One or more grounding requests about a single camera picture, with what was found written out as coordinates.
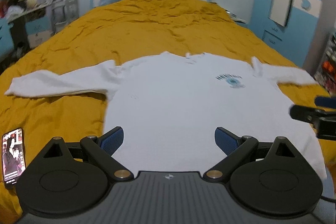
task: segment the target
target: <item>yellow blanket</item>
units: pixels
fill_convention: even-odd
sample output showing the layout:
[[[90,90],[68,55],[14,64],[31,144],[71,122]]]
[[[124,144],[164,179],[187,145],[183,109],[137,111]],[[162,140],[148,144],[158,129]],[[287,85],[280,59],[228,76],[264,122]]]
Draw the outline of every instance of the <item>yellow blanket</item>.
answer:
[[[24,99],[4,96],[4,92],[13,77],[36,70],[63,74],[110,59],[121,65],[163,51],[181,56],[208,52],[249,63],[256,56],[264,63],[294,66],[250,30],[236,25],[215,4],[200,0],[123,0],[89,11],[0,76],[0,133],[24,129],[27,164],[54,136],[62,136],[66,142],[100,136],[106,107],[103,95]],[[282,85],[281,90],[296,104],[306,106],[314,106],[316,95],[327,95],[318,85]],[[335,144],[321,141],[326,161],[335,160]],[[17,215],[22,213],[15,193],[5,190],[3,183],[0,206]]]

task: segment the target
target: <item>blue apple decal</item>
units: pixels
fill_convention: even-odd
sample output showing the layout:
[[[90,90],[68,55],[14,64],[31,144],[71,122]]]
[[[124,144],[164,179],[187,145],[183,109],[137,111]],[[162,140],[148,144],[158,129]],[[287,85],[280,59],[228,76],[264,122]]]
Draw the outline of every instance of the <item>blue apple decal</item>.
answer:
[[[302,0],[301,7],[308,11],[311,8],[309,0]]]

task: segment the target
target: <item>triangular cutout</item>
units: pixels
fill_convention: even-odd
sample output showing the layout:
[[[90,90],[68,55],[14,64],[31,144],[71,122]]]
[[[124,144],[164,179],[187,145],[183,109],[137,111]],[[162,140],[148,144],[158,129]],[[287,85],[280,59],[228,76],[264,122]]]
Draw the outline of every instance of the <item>triangular cutout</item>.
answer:
[[[48,152],[44,155],[44,158],[55,158],[62,157],[62,151],[58,144],[53,144],[52,147],[48,150]]]
[[[281,143],[279,145],[276,155],[283,156],[283,157],[291,157],[291,158],[295,157],[292,151],[288,148],[288,146],[285,143]]]

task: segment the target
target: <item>phone screen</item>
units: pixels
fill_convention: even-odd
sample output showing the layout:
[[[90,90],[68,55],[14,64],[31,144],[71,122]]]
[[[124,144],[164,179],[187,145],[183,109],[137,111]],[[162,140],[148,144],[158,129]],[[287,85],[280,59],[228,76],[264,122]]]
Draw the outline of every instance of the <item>phone screen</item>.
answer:
[[[12,188],[25,169],[23,130],[18,128],[2,135],[2,174],[5,187]]]

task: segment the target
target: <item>white sweatshirt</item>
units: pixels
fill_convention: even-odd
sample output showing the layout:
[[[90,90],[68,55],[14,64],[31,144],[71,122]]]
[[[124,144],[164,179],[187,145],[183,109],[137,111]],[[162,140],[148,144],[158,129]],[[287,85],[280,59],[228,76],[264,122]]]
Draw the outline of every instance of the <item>white sweatshirt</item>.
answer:
[[[109,101],[104,133],[116,126],[124,142],[113,158],[135,176],[140,170],[181,172],[206,170],[226,155],[214,132],[224,127],[260,142],[287,137],[321,179],[326,170],[315,133],[292,120],[293,102],[277,83],[314,84],[304,70],[201,54],[168,52],[115,66],[106,61],[64,75],[36,71],[13,79],[6,95],[46,97],[89,91]]]

